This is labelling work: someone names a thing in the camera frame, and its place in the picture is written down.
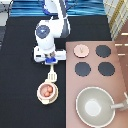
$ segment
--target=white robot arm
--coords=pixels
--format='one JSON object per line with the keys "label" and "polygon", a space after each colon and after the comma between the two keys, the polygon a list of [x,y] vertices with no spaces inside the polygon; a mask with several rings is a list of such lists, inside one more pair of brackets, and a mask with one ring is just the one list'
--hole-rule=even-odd
{"label": "white robot arm", "polygon": [[70,34],[70,24],[63,0],[53,0],[58,11],[58,19],[41,20],[36,27],[38,46],[34,48],[34,60],[45,64],[66,60],[66,51],[56,51],[54,38],[66,38]]}

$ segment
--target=white bowl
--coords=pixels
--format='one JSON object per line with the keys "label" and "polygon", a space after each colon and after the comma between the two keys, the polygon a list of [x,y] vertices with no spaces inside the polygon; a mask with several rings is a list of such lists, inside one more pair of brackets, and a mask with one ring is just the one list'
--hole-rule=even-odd
{"label": "white bowl", "polygon": [[76,111],[80,119],[91,127],[105,127],[115,116],[112,97],[99,87],[83,89],[76,99]]}

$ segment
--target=round black pad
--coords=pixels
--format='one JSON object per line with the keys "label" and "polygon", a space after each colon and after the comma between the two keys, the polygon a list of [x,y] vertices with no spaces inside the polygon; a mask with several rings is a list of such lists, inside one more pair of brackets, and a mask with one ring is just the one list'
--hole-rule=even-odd
{"label": "round black pad", "polygon": [[98,70],[103,76],[112,76],[115,72],[114,66],[109,62],[100,63]]}
{"label": "round black pad", "polygon": [[96,54],[100,57],[106,58],[111,54],[111,49],[106,45],[99,45],[96,48]]}
{"label": "round black pad", "polygon": [[76,64],[75,66],[75,72],[77,75],[79,76],[87,76],[91,71],[91,68],[89,66],[89,64],[87,64],[86,62],[79,62]]}

